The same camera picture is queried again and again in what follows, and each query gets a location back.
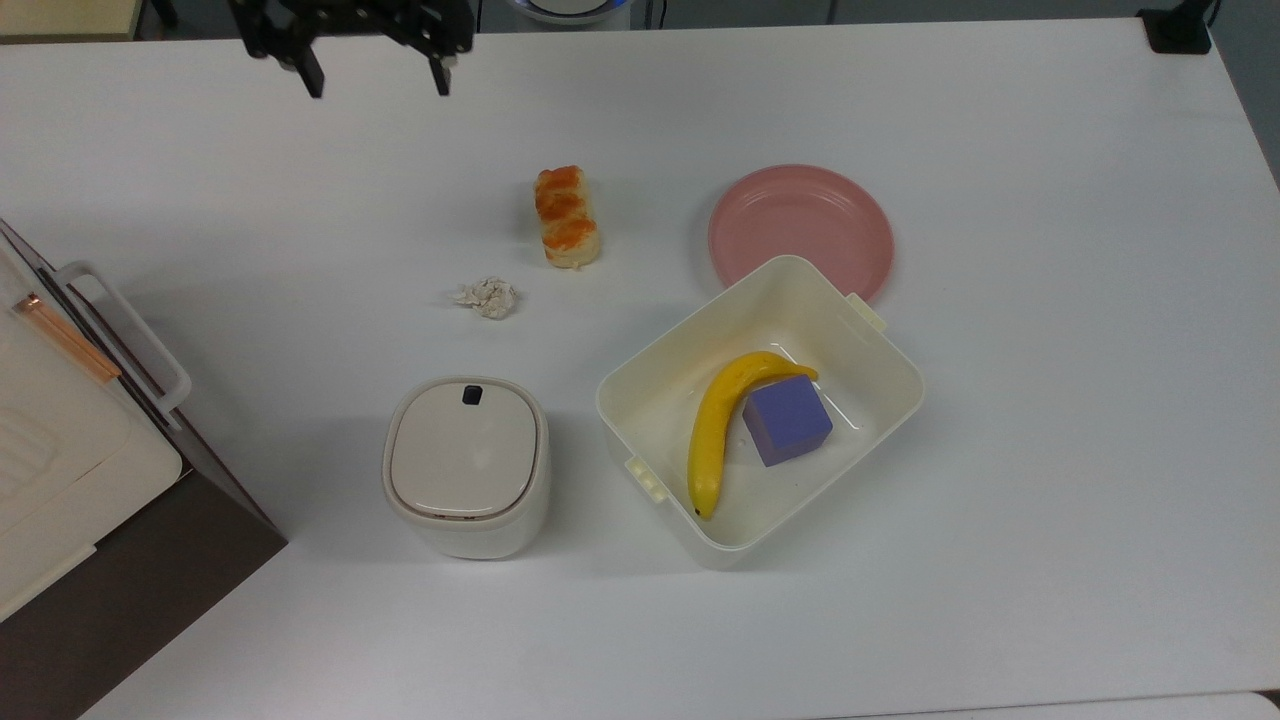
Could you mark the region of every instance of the purple cube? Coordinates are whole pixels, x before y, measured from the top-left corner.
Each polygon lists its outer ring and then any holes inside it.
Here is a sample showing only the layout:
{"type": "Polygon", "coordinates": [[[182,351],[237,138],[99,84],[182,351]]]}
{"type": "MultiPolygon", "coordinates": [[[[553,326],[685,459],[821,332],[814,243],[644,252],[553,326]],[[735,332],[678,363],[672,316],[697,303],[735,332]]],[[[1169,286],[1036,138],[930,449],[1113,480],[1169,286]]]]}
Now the purple cube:
{"type": "Polygon", "coordinates": [[[753,391],[742,420],[765,468],[818,450],[831,434],[831,418],[808,375],[753,391]]]}

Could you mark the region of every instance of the bread roll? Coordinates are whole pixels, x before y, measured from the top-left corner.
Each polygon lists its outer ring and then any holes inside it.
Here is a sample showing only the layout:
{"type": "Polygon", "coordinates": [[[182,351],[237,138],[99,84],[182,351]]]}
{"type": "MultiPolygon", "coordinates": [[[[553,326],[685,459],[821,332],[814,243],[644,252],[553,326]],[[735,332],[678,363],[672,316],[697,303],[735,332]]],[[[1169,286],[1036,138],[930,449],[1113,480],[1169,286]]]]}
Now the bread roll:
{"type": "Polygon", "coordinates": [[[591,193],[582,168],[543,170],[534,184],[543,223],[543,251],[557,268],[579,268],[600,254],[600,231],[591,219],[591,193]]]}

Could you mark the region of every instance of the banana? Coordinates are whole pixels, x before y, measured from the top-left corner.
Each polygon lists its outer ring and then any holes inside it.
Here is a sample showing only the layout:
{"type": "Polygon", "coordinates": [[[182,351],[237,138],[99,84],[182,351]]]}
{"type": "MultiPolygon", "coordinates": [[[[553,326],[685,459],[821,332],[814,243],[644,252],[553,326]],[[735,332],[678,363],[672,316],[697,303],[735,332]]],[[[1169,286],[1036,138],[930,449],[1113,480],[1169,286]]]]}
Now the banana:
{"type": "Polygon", "coordinates": [[[737,401],[753,386],[792,375],[818,379],[818,372],[813,368],[796,365],[776,352],[760,350],[748,352],[726,365],[707,388],[689,441],[689,497],[694,501],[694,512],[703,520],[712,519],[716,503],[719,502],[721,478],[724,475],[724,437],[737,401]]]}

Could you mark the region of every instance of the white bin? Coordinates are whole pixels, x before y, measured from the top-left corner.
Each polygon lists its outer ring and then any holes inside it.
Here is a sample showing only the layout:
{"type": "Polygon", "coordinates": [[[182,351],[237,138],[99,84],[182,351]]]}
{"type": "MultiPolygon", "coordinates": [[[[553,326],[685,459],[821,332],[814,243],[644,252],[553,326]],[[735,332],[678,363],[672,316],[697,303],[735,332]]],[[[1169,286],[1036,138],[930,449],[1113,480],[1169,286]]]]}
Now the white bin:
{"type": "Polygon", "coordinates": [[[700,565],[728,568],[920,406],[924,380],[883,328],[808,260],[769,260],[604,378],[595,400],[609,452],[700,565]],[[818,450],[765,468],[735,413],[719,505],[704,521],[686,475],[694,416],[716,373],[754,350],[817,369],[835,429],[818,450]]]}

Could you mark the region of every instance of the white microwave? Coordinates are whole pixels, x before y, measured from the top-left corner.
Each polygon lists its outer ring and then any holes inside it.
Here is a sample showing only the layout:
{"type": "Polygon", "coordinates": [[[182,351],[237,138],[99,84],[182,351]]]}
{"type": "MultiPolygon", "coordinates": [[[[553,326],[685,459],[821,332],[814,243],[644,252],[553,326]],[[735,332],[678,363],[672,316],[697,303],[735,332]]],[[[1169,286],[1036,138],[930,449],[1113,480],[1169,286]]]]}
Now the white microwave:
{"type": "Polygon", "coordinates": [[[179,478],[182,456],[155,420],[189,380],[179,369],[175,392],[138,402],[146,383],[84,340],[86,320],[68,301],[92,268],[52,272],[3,220],[0,233],[9,241],[0,242],[3,621],[179,478]]]}

